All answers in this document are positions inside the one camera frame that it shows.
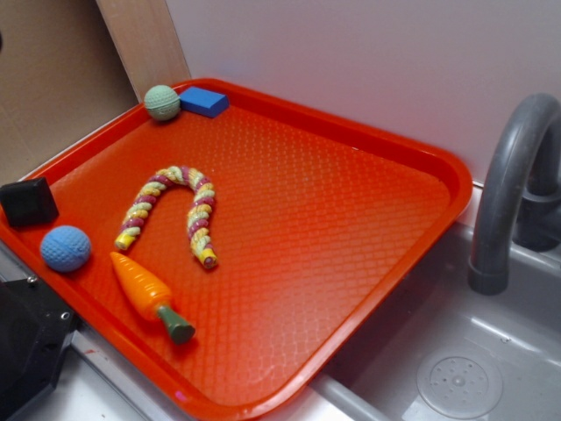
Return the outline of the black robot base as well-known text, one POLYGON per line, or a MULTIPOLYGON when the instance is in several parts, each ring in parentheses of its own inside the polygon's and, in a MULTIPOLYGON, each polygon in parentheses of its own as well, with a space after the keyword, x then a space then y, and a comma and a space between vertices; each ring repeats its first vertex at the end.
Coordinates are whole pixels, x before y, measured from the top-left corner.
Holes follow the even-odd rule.
POLYGON ((57 387, 77 316, 37 276, 1 283, 1 419, 16 420, 57 387))

